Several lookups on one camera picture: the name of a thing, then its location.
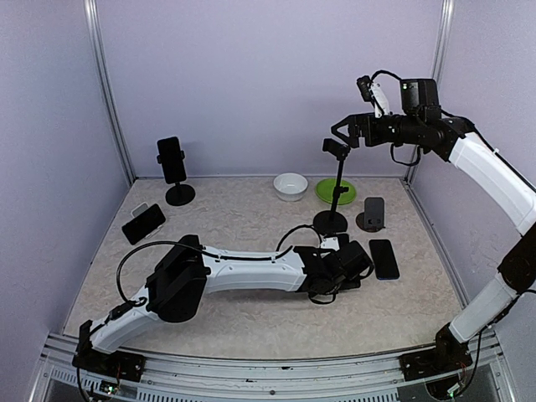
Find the blue-edged black phone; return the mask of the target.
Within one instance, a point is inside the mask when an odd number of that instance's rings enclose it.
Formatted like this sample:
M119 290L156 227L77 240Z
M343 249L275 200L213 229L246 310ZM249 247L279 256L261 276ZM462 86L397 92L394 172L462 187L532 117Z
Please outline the blue-edged black phone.
M380 281L398 280L400 278L399 267L391 242L389 240L370 240L368 246L376 278Z

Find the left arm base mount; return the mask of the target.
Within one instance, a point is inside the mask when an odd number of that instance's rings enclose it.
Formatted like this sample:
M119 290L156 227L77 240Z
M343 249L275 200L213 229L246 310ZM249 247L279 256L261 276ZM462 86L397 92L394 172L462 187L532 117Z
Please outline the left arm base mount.
M88 320L79 328L79 340L72 365L94 374L139 383L142 379L146 359L141 354L115 351L103 353L97 351L90 337L103 327L99 324L92 329L93 322Z

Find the small black phone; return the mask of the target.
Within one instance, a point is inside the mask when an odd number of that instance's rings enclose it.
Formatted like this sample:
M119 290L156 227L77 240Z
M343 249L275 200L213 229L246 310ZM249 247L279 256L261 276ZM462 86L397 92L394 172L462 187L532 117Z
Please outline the small black phone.
M152 204L136 217L122 225L121 231L130 245L136 245L166 221L158 204Z

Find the low black round stand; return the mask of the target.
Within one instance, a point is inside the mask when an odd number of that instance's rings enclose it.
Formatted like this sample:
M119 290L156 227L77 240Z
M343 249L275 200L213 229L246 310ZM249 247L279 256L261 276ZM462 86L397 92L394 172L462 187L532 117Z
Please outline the low black round stand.
M369 233L379 232L384 228L384 199L368 197L364 200L363 212L356 217L356 225Z

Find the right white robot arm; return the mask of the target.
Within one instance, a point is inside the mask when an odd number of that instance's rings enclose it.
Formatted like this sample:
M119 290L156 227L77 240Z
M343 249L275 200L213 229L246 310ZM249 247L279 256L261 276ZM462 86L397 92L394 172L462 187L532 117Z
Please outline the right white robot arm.
M445 372L471 363L469 341L501 321L535 283L535 187L485 142L465 117L438 111L426 117L352 114L334 123L331 133L351 148L416 145L432 152L473 181L494 204L499 220L518 234L490 281L435 335L427 364Z

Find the black clamp stand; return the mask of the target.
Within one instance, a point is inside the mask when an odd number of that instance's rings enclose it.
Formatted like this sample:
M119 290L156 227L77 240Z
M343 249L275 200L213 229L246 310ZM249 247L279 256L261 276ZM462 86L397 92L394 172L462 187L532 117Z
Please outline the black clamp stand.
M172 206L182 206L189 204L195 197L195 190L192 186L181 183L173 183L173 186L166 192L166 202Z

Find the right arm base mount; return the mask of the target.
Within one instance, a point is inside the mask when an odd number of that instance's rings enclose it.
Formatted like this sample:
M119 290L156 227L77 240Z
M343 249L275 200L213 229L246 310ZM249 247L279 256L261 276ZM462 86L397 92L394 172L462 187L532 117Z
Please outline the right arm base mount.
M448 326L435 335L435 346L399 357L405 381L424 379L472 365L467 342L459 343Z

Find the tall black pole stand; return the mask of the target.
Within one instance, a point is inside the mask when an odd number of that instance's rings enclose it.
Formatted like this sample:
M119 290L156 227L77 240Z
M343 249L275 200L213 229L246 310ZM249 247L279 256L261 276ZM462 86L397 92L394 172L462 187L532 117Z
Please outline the tall black pole stand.
M332 190L332 202L329 210L324 210L315 215L313 227L320 235L335 235L345 232L348 229L348 221L337 211L338 200L342 193L348 191L347 187L341 185L343 178L344 162L349 154L350 148L331 138L325 138L322 144L322 150L329 152L338 161L338 172L335 185Z

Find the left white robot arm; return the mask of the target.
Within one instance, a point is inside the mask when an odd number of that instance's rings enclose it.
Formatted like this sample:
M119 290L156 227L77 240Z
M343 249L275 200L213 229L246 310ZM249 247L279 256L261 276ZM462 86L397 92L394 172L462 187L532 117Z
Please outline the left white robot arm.
M116 350L160 323L192 319L203 296L222 291L270 290L336 296L360 285L373 263L356 240L327 237L318 247L290 246L271 253L201 245L196 235L168 242L170 251L146 283L106 317L80 326L79 348L102 373L117 364Z

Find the white folding phone stand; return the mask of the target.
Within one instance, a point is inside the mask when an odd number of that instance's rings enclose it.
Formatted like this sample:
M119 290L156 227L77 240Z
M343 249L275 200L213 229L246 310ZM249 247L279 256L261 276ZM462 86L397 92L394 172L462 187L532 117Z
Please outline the white folding phone stand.
M134 210L132 224L137 235L148 236L159 229L166 221L158 204L142 204Z

